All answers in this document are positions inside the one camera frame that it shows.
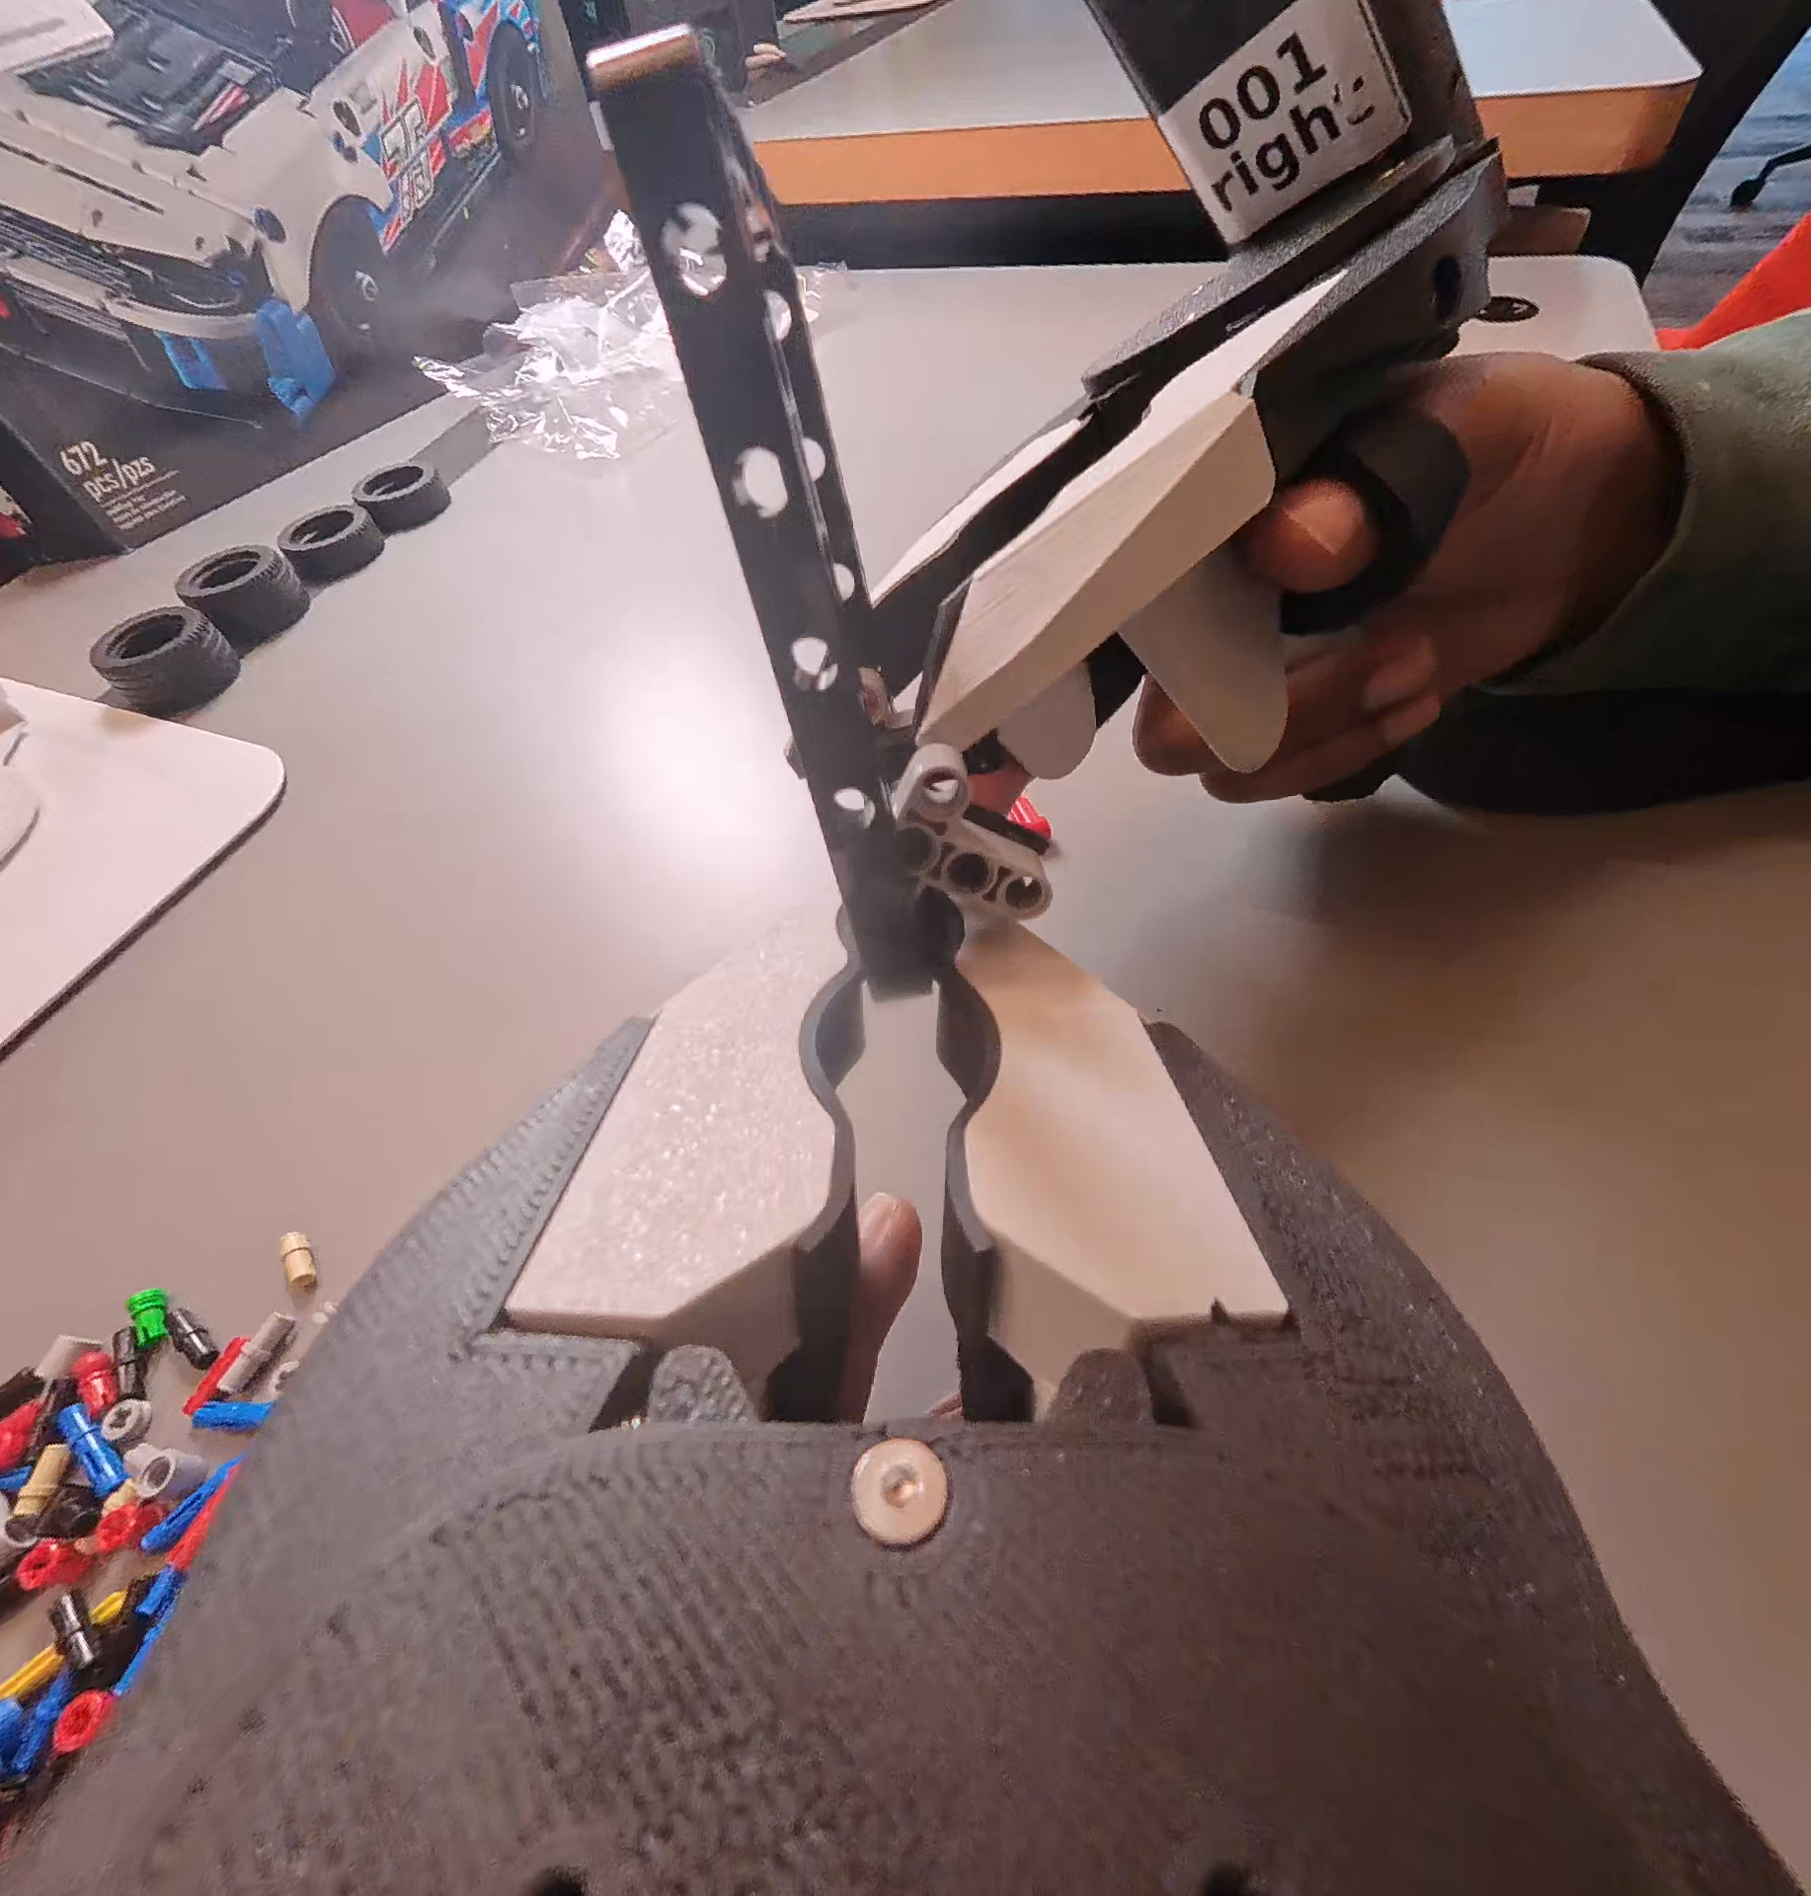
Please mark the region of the white lamp stand base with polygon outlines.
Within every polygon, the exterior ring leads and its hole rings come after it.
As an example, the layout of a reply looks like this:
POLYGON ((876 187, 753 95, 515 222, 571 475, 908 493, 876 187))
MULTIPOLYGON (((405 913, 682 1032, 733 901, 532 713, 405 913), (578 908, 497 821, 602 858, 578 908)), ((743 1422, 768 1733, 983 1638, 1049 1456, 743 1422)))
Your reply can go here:
POLYGON ((264 748, 0 680, 0 1057, 283 790, 264 748))

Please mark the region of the empty clear plastic bag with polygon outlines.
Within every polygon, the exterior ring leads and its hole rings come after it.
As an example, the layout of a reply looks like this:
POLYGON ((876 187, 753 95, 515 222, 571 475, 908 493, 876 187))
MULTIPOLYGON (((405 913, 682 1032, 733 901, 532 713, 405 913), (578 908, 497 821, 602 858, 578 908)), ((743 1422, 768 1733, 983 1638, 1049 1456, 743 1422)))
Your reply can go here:
POLYGON ((497 445, 574 462, 617 462, 688 412, 668 321, 640 229, 617 210, 585 264, 515 286, 515 317, 493 321, 466 355, 415 355, 497 445))

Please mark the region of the black lego frame assembly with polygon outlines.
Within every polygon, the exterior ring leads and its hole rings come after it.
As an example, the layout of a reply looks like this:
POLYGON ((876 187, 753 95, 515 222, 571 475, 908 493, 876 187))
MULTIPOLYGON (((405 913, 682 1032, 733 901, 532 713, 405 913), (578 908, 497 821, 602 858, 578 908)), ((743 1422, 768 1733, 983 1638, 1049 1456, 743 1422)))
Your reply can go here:
POLYGON ((798 270, 700 36, 673 26, 605 44, 587 73, 862 970, 876 992, 923 992, 958 926, 899 855, 902 763, 862 677, 917 680, 938 610, 869 600, 798 270))

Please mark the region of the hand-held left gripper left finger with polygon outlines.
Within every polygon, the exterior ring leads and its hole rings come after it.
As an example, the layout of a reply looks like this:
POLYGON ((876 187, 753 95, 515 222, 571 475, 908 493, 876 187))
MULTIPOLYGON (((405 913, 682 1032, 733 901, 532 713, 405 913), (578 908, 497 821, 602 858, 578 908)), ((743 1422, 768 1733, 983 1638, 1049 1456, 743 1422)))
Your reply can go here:
POLYGON ((862 982, 786 921, 663 1005, 501 1307, 529 1336, 720 1351, 764 1410, 837 1410, 859 1277, 840 1082, 862 982))

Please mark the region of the black lego tire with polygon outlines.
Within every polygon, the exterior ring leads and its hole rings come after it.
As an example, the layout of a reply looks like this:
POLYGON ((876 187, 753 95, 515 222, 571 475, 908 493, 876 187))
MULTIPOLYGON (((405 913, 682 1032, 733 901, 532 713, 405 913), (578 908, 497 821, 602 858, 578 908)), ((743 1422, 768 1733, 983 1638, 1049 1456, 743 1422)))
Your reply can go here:
POLYGON ((325 505, 287 523, 278 553, 307 588, 334 585, 364 572, 385 550, 385 532, 355 502, 325 505))
POLYGON ((170 719, 218 698, 239 677, 239 651, 189 606, 118 622, 92 645, 90 665, 106 684, 106 700, 170 719))
POLYGON ((200 612, 232 651, 255 651, 303 620, 312 592, 275 547, 239 544, 189 565, 177 600, 200 612))
POLYGON ((352 489, 352 502, 392 537, 443 516, 450 505, 450 492, 438 464, 412 459, 372 470, 352 489))

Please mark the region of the wooden edged table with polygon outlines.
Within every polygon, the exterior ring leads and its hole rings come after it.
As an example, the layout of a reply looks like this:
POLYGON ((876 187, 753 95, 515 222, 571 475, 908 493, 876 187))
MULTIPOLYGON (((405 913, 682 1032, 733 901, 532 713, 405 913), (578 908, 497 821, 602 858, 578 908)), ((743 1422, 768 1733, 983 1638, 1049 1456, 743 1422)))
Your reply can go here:
MULTIPOLYGON (((1448 21, 1514 180, 1659 162, 1701 77, 1664 5, 1457 3, 1448 21)), ((744 129, 789 207, 1175 195, 1188 189, 1077 3, 954 3, 868 44, 744 129)))

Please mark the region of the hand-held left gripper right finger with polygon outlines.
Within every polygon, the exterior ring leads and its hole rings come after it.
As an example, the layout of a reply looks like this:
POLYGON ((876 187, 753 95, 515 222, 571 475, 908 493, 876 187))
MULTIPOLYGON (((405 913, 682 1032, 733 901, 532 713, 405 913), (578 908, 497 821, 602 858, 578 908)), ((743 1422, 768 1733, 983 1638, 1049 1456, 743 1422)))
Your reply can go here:
POLYGON ((1291 1306, 1152 1030, 1047 944, 967 944, 940 986, 941 1280, 962 1410, 1047 1410, 1093 1352, 1141 1361, 1291 1306))

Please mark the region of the person's right hand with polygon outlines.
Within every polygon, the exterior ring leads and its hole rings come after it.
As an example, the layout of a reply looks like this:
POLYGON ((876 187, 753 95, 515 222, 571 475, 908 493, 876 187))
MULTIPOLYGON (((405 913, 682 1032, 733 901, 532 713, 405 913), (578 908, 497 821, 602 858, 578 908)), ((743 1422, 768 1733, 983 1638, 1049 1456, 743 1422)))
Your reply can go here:
POLYGON ((1674 533, 1676 442, 1612 371, 1468 355, 1403 377, 1391 410, 1450 429, 1468 464, 1434 555, 1365 628, 1307 645, 1260 770, 1227 770, 1144 682, 1132 746, 1146 770, 1195 777, 1223 803, 1325 792, 1391 758, 1463 690, 1598 628, 1674 533))

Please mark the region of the person's left hand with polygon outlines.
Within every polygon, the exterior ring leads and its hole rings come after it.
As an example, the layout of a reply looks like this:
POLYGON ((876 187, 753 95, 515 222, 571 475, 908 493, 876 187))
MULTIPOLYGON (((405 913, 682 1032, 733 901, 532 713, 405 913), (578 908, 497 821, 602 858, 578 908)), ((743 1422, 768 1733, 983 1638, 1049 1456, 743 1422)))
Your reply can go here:
POLYGON ((908 1197, 873 1193, 859 1212, 859 1270, 849 1316, 835 1421, 868 1412, 878 1359, 919 1283, 923 1221, 908 1197))

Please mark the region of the person's right forearm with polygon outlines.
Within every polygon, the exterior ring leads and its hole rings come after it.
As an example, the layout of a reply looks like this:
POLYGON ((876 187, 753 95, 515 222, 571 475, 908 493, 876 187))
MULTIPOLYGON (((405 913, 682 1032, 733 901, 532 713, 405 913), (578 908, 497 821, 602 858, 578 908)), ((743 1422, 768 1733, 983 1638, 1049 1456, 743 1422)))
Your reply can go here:
POLYGON ((1811 698, 1811 309, 1583 365, 1623 380, 1665 429, 1674 523, 1618 606, 1503 689, 1811 698))

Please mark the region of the lego car box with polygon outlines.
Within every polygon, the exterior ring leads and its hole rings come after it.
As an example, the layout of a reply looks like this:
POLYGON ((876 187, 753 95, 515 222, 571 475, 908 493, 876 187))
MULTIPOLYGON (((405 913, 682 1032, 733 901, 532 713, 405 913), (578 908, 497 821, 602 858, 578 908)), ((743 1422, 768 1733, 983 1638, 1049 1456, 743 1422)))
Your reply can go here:
POLYGON ((441 387, 612 206, 593 5, 0 5, 0 575, 441 387))

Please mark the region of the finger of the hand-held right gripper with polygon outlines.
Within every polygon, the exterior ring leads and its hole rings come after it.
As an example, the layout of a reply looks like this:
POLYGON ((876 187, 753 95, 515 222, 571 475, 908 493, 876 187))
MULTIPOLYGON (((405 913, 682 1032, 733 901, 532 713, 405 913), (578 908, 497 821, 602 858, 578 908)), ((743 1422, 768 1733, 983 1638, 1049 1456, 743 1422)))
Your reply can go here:
POLYGON ((1161 391, 1136 431, 964 586, 919 742, 1087 750, 1089 659, 1115 636, 1211 750, 1279 746, 1279 604, 1229 550, 1273 464, 1235 390, 1161 391))
POLYGON ((1086 472, 1103 466, 1155 416, 1170 418, 1170 390, 1195 374, 1195 399, 1237 391, 1293 341, 1330 320, 1351 297, 1351 272, 1326 272, 1260 315, 1226 309, 1221 280, 1183 297, 1135 332, 1084 390, 1010 457, 954 500, 872 583, 872 659, 888 686, 903 689, 929 665, 941 606, 986 561, 1086 472))

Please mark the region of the pile of small lego pieces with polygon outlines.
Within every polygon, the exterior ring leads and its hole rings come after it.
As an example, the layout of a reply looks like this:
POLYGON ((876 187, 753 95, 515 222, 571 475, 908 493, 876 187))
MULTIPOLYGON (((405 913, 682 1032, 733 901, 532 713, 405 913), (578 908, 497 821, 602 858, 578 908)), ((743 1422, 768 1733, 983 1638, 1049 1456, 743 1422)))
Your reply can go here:
POLYGON ((0 1382, 0 1857, 113 1724, 334 1304, 312 1239, 278 1241, 285 1301, 218 1339, 167 1289, 111 1338, 64 1334, 0 1382))

